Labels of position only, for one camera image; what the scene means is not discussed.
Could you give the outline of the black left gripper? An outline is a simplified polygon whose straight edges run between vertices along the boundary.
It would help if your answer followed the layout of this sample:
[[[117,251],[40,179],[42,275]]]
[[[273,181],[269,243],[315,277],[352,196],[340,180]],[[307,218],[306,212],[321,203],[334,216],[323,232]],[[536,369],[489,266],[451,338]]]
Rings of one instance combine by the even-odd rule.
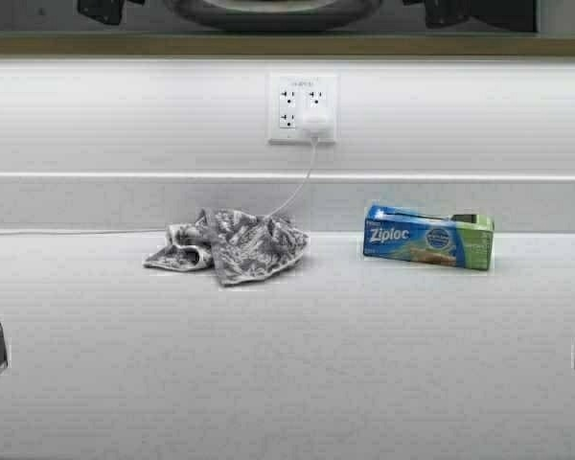
[[[78,0],[79,14],[105,25],[120,25],[124,0]]]

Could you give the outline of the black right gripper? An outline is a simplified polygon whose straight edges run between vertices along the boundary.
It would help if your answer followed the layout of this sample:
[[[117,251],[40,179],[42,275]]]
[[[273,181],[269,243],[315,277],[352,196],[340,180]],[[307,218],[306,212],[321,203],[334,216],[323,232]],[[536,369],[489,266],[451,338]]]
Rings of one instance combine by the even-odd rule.
[[[488,24],[475,9],[478,1],[471,0],[424,0],[415,1],[425,8],[425,25],[429,29],[441,29],[456,26],[474,19]]]

